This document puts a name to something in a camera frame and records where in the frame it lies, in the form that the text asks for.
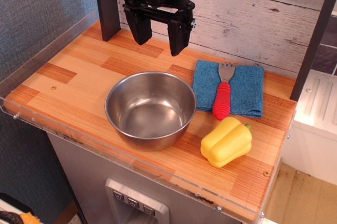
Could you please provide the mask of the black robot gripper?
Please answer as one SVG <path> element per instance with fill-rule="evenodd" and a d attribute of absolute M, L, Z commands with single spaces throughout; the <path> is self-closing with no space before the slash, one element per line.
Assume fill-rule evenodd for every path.
<path fill-rule="evenodd" d="M 136 43 L 143 45 L 152 37 L 151 20 L 168 24 L 172 56 L 189 44 L 195 27 L 194 8 L 190 0 L 124 0 L 124 13 Z"/>

